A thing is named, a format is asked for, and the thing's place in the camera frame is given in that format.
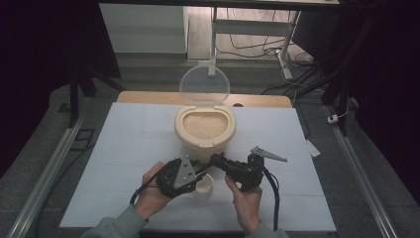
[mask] hand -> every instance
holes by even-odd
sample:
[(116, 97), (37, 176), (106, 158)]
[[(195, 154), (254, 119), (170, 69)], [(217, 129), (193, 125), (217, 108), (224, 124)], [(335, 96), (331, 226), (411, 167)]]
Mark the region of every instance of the hand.
[(225, 181), (234, 194), (238, 223), (249, 235), (260, 226), (259, 209), (263, 190), (260, 187), (254, 187), (248, 192), (241, 192), (230, 177), (225, 176)]
[[(147, 173), (143, 175), (143, 184), (147, 182), (154, 174), (156, 174), (164, 166), (163, 162), (155, 164)], [(171, 199), (163, 195), (157, 187), (154, 179), (142, 193), (134, 205), (136, 211), (144, 219), (148, 220), (153, 214), (161, 211)]]

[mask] white table surface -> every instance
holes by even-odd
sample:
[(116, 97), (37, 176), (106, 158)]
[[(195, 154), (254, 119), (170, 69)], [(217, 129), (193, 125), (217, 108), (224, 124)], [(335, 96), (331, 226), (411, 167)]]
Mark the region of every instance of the white table surface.
[[(103, 217), (117, 217), (139, 188), (142, 176), (156, 162), (184, 155), (173, 131), (180, 106), (114, 103), (71, 199), (60, 227), (93, 227)], [(225, 151), (234, 161), (246, 161), (255, 146), (288, 158), (265, 159), (280, 184), (278, 227), (288, 231), (335, 231), (318, 175), (294, 109), (233, 108), (237, 132)], [(151, 218), (146, 229), (160, 231), (239, 231), (233, 195), (224, 173), (212, 168), (213, 194), (196, 202), (191, 193), (170, 202)], [(262, 180), (262, 222), (272, 227), (274, 196)]]

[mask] clear plastic lid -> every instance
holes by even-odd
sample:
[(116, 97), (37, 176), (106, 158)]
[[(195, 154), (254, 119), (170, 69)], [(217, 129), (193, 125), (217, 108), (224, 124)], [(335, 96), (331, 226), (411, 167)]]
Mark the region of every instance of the clear plastic lid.
[(209, 75), (208, 66), (190, 69), (179, 84), (179, 93), (190, 104), (221, 104), (228, 98), (230, 84), (228, 77), (216, 67)]

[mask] person's arm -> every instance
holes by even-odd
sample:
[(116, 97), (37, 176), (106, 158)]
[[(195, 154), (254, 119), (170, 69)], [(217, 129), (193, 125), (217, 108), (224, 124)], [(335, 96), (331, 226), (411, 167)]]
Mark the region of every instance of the person's arm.
[(274, 232), (261, 224), (259, 209), (263, 190), (260, 187), (254, 187), (249, 192), (241, 192), (230, 177), (225, 176), (225, 181), (234, 195), (238, 223), (244, 229), (247, 237), (288, 238), (284, 230), (278, 229)]
[[(154, 165), (143, 175), (143, 183), (163, 166), (163, 162)], [(139, 194), (135, 205), (130, 204), (118, 218), (103, 218), (96, 227), (83, 233), (80, 238), (139, 237), (139, 232), (148, 224), (149, 217), (161, 211), (170, 201), (169, 197), (161, 194), (154, 180)]]

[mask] gray sleeve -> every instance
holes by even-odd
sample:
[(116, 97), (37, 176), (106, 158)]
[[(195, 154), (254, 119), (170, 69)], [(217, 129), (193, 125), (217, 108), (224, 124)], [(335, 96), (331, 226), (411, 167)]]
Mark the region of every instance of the gray sleeve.
[(286, 232), (282, 229), (272, 231), (263, 224), (260, 224), (259, 228), (248, 236), (247, 238), (288, 238)]
[(118, 218), (103, 218), (96, 227), (87, 230), (80, 238), (138, 238), (140, 230), (146, 224), (148, 222), (130, 204)]

